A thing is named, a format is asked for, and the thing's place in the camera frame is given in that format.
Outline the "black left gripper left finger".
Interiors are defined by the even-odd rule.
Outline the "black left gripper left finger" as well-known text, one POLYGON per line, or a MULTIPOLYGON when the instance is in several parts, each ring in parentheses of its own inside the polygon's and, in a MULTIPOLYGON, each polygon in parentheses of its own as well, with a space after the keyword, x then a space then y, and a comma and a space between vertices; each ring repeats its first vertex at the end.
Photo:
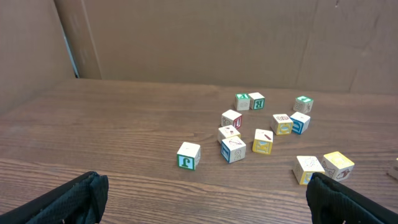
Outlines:
POLYGON ((108 200, 109 180, 89 171, 1 215, 1 223, 99 223, 108 200))

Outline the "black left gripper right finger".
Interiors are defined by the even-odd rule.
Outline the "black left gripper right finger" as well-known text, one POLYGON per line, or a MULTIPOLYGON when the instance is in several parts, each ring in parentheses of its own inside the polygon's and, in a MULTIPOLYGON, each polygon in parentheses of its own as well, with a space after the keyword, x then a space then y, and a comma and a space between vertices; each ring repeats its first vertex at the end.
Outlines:
POLYGON ((397 224, 397 214, 325 174, 313 173, 306 199, 313 224, 397 224))

